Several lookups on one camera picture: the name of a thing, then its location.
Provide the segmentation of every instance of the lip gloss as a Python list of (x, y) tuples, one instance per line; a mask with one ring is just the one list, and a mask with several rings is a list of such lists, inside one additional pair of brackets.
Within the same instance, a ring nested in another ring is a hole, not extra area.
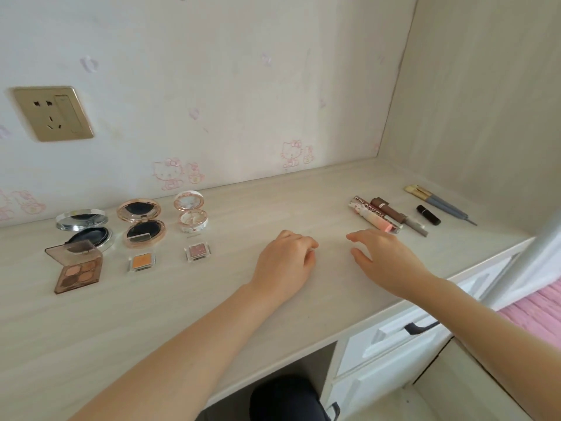
[(358, 201), (352, 200), (349, 202), (349, 206), (363, 219), (369, 222), (372, 226), (375, 226), (377, 229), (380, 229), (382, 232), (398, 233), (400, 230), (400, 228), (395, 227), (389, 221), (370, 211), (367, 207), (365, 207), (365, 205)]

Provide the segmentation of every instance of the wooden tabletop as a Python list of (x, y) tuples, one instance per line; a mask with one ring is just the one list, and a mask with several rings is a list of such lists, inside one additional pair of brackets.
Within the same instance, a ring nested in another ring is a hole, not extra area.
[[(60, 265), (46, 247), (72, 232), (54, 219), (0, 229), (0, 419), (66, 419), (164, 341), (248, 282), (261, 249), (282, 229), (320, 243), (310, 281), (255, 333), (222, 378), (210, 403), (335, 341), (399, 299), (372, 284), (355, 265), (345, 234), (369, 227), (347, 203), (380, 196), (420, 222), (420, 200), (403, 191), (424, 185), (467, 212), (479, 226), (441, 214), (424, 238), (407, 226), (399, 238), (436, 275), (451, 277), (529, 239), (485, 210), (417, 176), (369, 159), (201, 191), (209, 225), (200, 236), (180, 232), (173, 197), (158, 199), (168, 228), (157, 264), (127, 273), (122, 232), (103, 253), (97, 284), (55, 295)], [(201, 239), (212, 256), (188, 263), (184, 248)]]

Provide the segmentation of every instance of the black pants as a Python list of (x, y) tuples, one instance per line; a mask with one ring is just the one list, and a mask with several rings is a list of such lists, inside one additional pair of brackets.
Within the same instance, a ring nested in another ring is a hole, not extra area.
[(310, 381), (296, 375), (257, 387), (250, 399), (251, 421), (330, 421)]

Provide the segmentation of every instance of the wall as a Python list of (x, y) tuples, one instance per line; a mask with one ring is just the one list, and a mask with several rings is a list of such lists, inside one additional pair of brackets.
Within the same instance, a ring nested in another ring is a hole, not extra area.
[(561, 206), (561, 0), (418, 0), (380, 156), (535, 232)]
[[(375, 156), (414, 5), (0, 0), (0, 225)], [(94, 139), (36, 141), (28, 85), (74, 86)]]

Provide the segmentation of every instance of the power outlet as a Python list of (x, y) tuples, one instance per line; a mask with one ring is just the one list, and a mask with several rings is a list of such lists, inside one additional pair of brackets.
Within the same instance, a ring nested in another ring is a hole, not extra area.
[(94, 137), (72, 87), (16, 87), (12, 93), (39, 141)]

